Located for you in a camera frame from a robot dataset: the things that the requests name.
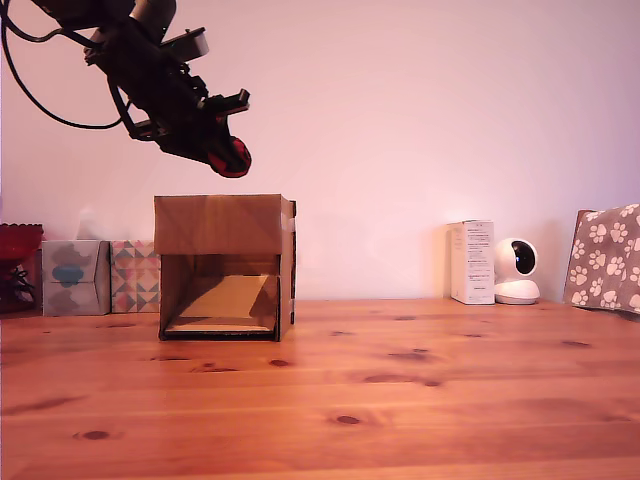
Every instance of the white dome camera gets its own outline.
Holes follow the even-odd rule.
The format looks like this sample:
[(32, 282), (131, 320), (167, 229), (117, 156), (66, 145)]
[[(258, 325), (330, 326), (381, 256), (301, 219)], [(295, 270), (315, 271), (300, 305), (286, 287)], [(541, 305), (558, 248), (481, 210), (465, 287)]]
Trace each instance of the white dome camera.
[(496, 245), (496, 302), (530, 305), (540, 298), (538, 285), (529, 277), (536, 271), (538, 252), (520, 238), (506, 238)]

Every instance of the paw print pillow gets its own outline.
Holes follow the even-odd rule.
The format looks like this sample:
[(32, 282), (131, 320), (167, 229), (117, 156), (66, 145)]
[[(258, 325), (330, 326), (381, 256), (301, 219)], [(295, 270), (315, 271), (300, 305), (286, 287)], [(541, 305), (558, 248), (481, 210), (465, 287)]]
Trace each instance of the paw print pillow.
[(571, 251), (564, 300), (640, 313), (640, 205), (583, 216)]

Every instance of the geometric pattern box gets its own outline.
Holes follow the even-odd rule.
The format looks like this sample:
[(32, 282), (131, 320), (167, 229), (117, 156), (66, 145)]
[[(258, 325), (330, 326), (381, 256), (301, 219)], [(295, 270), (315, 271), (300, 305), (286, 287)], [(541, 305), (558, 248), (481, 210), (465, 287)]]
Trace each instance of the geometric pattern box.
[(111, 311), (160, 311), (160, 257), (153, 242), (111, 242)]

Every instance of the tabletop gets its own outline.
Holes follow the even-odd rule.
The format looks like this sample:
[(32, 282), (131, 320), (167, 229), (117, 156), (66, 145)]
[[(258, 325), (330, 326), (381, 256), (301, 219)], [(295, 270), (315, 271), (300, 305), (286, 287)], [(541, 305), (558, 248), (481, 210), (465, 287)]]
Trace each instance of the tabletop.
[(640, 323), (299, 302), (280, 343), (155, 314), (2, 319), (2, 478), (640, 478)]

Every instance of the open cardboard box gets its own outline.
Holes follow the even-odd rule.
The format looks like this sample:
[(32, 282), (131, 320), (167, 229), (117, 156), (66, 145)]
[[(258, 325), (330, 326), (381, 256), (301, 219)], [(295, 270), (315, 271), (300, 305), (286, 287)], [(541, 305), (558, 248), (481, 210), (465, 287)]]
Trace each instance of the open cardboard box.
[(160, 338), (280, 340), (293, 323), (295, 203), (156, 197)]

